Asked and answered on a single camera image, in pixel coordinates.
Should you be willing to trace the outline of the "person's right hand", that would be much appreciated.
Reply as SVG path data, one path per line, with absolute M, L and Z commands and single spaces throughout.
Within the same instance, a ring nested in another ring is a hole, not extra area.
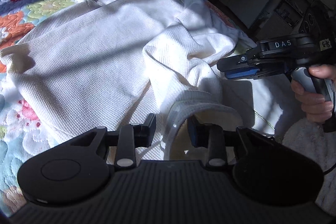
M 319 79 L 329 79 L 335 83 L 335 66 L 321 65 L 310 67 L 309 73 Z M 291 89 L 295 98 L 301 102 L 301 109 L 306 113 L 306 118 L 311 122 L 324 123 L 331 118 L 333 103 L 325 101 L 322 94 L 309 93 L 297 81 L 291 81 Z

